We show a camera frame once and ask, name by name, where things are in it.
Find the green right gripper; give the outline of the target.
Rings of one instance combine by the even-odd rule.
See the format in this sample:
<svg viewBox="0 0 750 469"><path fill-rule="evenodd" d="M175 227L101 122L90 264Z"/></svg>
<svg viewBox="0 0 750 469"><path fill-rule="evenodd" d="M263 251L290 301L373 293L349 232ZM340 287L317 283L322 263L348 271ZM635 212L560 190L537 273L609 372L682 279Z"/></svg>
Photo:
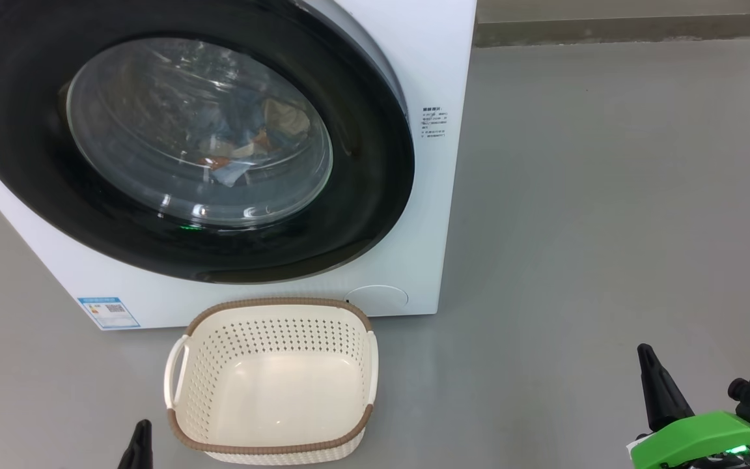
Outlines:
<svg viewBox="0 0 750 469"><path fill-rule="evenodd" d="M750 423L730 412L695 415L652 345L637 347L648 428L628 444L635 469L678 467L739 446L750 446Z"/></svg>

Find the blue energy label sticker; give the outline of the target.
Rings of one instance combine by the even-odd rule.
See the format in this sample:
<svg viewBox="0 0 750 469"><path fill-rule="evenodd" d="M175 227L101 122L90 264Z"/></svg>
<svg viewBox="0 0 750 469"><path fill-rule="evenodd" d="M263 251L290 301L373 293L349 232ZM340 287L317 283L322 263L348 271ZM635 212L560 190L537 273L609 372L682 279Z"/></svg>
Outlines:
<svg viewBox="0 0 750 469"><path fill-rule="evenodd" d="M141 325L117 297L77 298L101 330L130 330Z"/></svg>

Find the round white filter cover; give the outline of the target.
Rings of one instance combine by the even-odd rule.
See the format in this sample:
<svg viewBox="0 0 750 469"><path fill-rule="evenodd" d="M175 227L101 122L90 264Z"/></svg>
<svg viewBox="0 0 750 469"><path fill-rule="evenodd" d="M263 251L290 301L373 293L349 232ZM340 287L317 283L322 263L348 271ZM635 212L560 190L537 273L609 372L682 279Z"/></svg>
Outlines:
<svg viewBox="0 0 750 469"><path fill-rule="evenodd" d="M394 286L367 285L343 297L368 317L398 317L407 313L408 294Z"/></svg>

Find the black round glass washer door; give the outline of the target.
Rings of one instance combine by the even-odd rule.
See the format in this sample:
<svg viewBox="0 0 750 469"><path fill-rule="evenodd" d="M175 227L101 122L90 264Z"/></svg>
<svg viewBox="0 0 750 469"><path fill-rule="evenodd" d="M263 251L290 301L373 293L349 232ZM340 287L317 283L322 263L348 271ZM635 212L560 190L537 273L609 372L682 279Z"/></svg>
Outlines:
<svg viewBox="0 0 750 469"><path fill-rule="evenodd" d="M239 51L294 84L333 145L320 195L267 225L197 225L96 172L68 127L68 86L101 51L144 38ZM407 104L377 52L300 0L0 0L0 181L77 242L164 276L262 284L333 269L387 235L413 187Z"/></svg>

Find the perforated steel washer drum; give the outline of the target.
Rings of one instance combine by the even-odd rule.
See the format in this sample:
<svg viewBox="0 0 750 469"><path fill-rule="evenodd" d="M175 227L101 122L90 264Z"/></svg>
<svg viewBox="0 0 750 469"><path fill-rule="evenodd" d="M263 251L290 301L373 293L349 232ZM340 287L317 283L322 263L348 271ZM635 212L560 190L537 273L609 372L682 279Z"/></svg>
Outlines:
<svg viewBox="0 0 750 469"><path fill-rule="evenodd" d="M232 187L199 163L193 130L202 104L277 99L309 116L294 152L270 152ZM144 38L101 51L66 92L81 154L117 189L159 213L197 225L267 225L303 210L333 172L318 111L282 75L244 53L200 40Z"/></svg>

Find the white front-load washing machine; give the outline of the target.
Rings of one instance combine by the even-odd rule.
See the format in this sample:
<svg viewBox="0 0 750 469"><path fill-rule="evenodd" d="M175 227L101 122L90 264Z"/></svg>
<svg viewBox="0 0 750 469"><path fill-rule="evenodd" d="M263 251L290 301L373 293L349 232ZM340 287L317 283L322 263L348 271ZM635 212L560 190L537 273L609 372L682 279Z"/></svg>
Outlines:
<svg viewBox="0 0 750 469"><path fill-rule="evenodd" d="M477 0L300 1L351 27L354 38L371 38L377 57L389 63L398 80L413 137L415 175L396 225L356 259L306 278L210 284L102 255L45 222L0 181L0 212L77 303L77 298L117 297L141 325L136 329L184 327L203 309L227 301L345 301L349 291L367 285L405 291L404 315L438 310Z"/></svg>

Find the cream perforated laundry basket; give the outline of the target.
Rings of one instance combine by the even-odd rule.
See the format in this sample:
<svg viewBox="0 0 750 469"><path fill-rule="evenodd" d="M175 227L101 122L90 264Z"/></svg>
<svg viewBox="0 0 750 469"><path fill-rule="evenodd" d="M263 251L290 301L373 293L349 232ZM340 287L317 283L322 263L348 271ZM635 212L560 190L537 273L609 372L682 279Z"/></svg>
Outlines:
<svg viewBox="0 0 750 469"><path fill-rule="evenodd" d="M173 345L163 375L176 439L241 465L307 465L356 450L377 398L369 318L324 298L212 306Z"/></svg>

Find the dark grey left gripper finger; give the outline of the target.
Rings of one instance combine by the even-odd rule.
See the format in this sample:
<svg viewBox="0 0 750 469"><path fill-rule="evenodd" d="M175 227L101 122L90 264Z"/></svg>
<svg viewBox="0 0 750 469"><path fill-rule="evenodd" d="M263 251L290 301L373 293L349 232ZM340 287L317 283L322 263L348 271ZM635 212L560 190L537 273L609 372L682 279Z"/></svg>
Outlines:
<svg viewBox="0 0 750 469"><path fill-rule="evenodd" d="M154 469L152 424L149 419L141 419L135 425L117 469Z"/></svg>

